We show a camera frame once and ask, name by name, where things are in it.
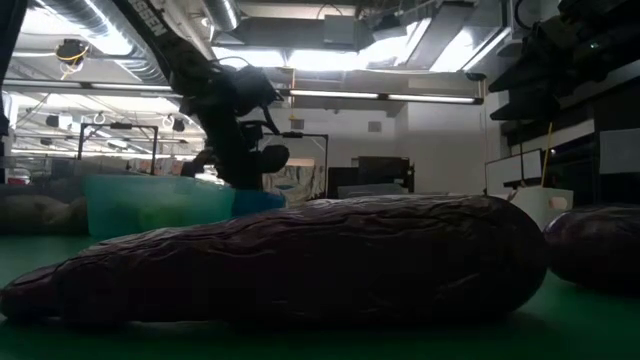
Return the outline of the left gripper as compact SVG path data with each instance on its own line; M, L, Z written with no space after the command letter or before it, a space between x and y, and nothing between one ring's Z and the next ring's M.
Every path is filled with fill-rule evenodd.
M264 119L258 124L279 132L268 107L280 99L280 93L261 68L213 65L192 76L174 74L172 90L182 96L180 112L200 121L205 145L219 148L212 150L214 166L231 187L261 190L262 173L276 173L287 164L290 152L285 145L267 145L259 155L246 150L253 145L238 122L259 108Z

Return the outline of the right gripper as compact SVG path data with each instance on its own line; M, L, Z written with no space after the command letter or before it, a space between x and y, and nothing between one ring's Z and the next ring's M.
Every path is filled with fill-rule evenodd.
M579 85L575 51L595 34L585 20L551 17L536 22L523 38L519 63L499 75L488 87L492 93L519 88L546 88L555 95L570 95ZM496 121L535 120L560 110L553 96L517 96L490 114Z

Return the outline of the green cucumber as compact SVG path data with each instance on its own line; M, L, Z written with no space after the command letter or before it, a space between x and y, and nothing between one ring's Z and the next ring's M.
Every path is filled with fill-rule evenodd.
M139 231L149 231L168 227L171 224L173 212L167 206L147 206L134 208L134 225Z

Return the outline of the blue plastic bin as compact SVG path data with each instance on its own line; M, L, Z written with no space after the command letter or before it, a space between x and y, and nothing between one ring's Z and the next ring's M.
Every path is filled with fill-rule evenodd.
M286 199L281 195L255 190L237 190L231 208L231 215L233 217L241 217L283 208L285 205Z

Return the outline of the white patterned cloth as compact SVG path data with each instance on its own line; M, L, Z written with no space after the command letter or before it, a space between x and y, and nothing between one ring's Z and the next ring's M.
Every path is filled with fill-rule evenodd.
M295 207L325 195L325 175L323 166L286 165L263 175L263 189L282 196L287 207Z

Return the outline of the white board panel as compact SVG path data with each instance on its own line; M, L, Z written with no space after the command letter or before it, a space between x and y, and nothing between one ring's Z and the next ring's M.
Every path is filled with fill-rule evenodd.
M513 184L540 182L543 151L536 149L485 164L486 190L489 195L507 194Z

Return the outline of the black monitor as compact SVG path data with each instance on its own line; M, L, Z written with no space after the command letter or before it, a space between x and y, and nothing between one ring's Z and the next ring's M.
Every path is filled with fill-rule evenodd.
M357 167L329 167L327 197L338 199L338 188L358 184L359 169Z
M362 185L397 184L409 193L415 191L415 169L406 157L361 156L358 182Z

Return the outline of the dark purple eggplant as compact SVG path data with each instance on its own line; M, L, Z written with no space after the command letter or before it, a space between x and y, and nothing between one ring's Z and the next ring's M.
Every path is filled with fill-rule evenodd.
M563 212L543 230L550 270L583 288L640 297L640 205L599 204Z
M541 287L548 245L514 204L371 196L97 243L0 290L13 321L431 324L499 317Z

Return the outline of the dark transparent plastic bin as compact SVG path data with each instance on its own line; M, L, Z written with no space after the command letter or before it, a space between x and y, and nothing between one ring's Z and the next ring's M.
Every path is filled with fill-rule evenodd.
M406 188L395 183L340 186L337 188L339 199L380 195L403 195L408 193L409 191Z

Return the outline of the long ceiling light strip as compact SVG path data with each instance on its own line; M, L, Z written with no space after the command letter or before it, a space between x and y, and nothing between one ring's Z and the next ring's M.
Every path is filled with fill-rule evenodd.
M122 83L92 83L62 80L33 80L7 79L3 82L5 91L16 92L51 92L59 94L77 95L105 95L124 96L134 94L139 97L180 98L169 86ZM284 97L318 97L353 100L376 100L394 102L440 103L456 105L482 105L483 98L443 96L443 95L415 95L394 93L365 93L328 90L278 89Z

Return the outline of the white plastic bin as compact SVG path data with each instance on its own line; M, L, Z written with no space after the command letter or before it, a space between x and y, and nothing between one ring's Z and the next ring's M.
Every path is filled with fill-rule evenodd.
M560 211L551 210L548 207L548 199L552 196L566 197L571 201L571 207ZM571 210L573 198L574 192L571 190L540 186L519 188L513 190L507 197L511 203L522 209L541 230L562 213Z

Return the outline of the teal plastic bin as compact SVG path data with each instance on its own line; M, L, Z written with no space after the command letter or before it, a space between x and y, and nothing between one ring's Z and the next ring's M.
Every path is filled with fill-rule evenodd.
M167 206L168 227L209 224L231 217L232 188L189 177L90 175L84 180L89 233L95 239L141 233L134 208Z

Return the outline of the dark grey plastic bin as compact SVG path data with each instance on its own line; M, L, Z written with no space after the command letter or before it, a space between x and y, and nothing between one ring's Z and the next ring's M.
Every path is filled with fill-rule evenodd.
M87 235L78 186L0 185L0 235Z

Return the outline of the clear plastic bin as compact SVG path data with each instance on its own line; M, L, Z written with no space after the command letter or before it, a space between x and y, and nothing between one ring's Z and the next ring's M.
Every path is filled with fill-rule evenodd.
M86 157L81 160L49 156L0 157L0 175L8 184L37 184L53 180L92 174L129 173L128 162L106 157Z

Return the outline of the black metal frame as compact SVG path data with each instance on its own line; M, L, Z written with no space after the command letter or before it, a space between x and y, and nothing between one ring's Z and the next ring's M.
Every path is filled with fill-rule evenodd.
M289 166L323 166L325 168L325 195L327 187L328 145L329 139L323 134L305 134L302 132L286 132L282 135L267 133L259 142L259 149L267 145L285 145L290 152L286 165Z
M159 135L159 127L155 126L155 125L136 125L136 124L131 124L131 123L123 123L123 122L113 122L110 123L108 125L106 124L96 124L96 123L81 123L80 125L80 134L79 134L79 142L78 142L78 149L77 149L77 160L81 160L82 159L82 155L83 155L83 147L84 147L84 143L86 140L88 140L89 138L91 138L93 136L93 134L95 132L97 132L98 130L101 130L103 127L109 127L111 129L116 129L116 130L132 130L134 128L137 128L139 130L141 130L144 133L144 129L150 129L153 131L153 140L152 140L152 153L151 153L151 167L149 170L149 174L150 175L155 175L155 165L156 165L156 154L157 154L157 147L158 147L158 135ZM85 134L85 130L88 127L94 127L95 131L90 133L89 135Z

